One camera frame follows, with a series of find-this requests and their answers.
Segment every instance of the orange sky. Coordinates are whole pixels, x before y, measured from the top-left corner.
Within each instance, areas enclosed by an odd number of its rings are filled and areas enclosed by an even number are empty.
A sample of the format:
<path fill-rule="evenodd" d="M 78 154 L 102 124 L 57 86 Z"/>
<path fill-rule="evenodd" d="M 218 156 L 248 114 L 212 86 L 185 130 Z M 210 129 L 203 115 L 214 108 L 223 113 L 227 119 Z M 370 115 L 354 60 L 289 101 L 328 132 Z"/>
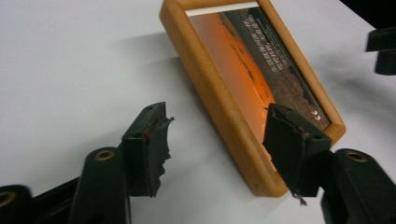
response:
<path fill-rule="evenodd" d="M 191 22 L 261 143 L 267 116 L 264 108 L 275 101 L 261 70 L 237 32 L 229 30 L 233 26 L 230 23 L 223 25 L 224 20 L 220 19 L 219 14 L 194 16 Z"/>

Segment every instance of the screw hole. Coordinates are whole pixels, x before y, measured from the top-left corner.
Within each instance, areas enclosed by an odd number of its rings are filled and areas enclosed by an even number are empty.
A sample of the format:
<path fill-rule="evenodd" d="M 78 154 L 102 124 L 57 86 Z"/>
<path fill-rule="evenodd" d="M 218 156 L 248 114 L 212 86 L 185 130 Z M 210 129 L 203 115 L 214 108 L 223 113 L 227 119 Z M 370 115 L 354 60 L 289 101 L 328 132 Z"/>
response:
<path fill-rule="evenodd" d="M 95 158 L 98 161 L 107 161 L 110 160 L 112 157 L 114 157 L 114 152 L 110 151 L 110 150 L 104 150 L 104 151 L 100 151 L 95 155 Z"/>
<path fill-rule="evenodd" d="M 0 192 L 0 207 L 11 203 L 15 197 L 17 197 L 17 194 L 14 191 Z"/>
<path fill-rule="evenodd" d="M 367 162 L 367 158 L 358 152 L 348 152 L 346 155 L 353 161 Z"/>

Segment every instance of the photograph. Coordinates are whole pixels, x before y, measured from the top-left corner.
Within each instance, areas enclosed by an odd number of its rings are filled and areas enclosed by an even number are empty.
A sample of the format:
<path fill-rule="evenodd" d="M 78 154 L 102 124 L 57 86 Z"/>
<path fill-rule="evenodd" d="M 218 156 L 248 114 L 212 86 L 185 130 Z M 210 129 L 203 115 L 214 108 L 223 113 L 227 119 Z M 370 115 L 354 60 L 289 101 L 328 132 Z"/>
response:
<path fill-rule="evenodd" d="M 260 7 L 194 13 L 189 18 L 258 141 L 271 103 L 292 108 L 322 131 L 330 126 Z"/>

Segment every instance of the picture frame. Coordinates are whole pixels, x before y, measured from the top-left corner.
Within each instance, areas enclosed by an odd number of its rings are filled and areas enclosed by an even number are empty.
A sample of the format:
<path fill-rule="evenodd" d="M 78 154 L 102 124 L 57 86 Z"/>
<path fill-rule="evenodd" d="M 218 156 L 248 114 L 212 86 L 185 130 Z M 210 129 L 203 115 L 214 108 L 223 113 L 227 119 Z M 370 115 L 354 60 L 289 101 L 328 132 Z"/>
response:
<path fill-rule="evenodd" d="M 278 197 L 288 190 L 262 145 L 268 104 L 305 113 L 333 144 L 345 133 L 269 0 L 164 0 L 160 19 L 255 195 Z"/>

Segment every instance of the white table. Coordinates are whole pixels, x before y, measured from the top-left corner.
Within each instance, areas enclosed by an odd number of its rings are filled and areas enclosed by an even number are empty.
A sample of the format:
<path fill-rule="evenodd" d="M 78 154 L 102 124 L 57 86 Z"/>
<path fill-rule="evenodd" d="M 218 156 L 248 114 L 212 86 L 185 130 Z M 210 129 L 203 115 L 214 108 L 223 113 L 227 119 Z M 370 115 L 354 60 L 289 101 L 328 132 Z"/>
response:
<path fill-rule="evenodd" d="M 324 223 L 318 198 L 251 194 L 160 20 L 161 0 L 0 1 L 0 186 L 36 196 L 115 147 L 146 105 L 165 101 L 172 159 L 138 223 Z M 364 52 L 374 30 L 337 0 L 274 0 L 347 131 L 333 150 L 372 155 L 396 180 L 396 77 Z"/>

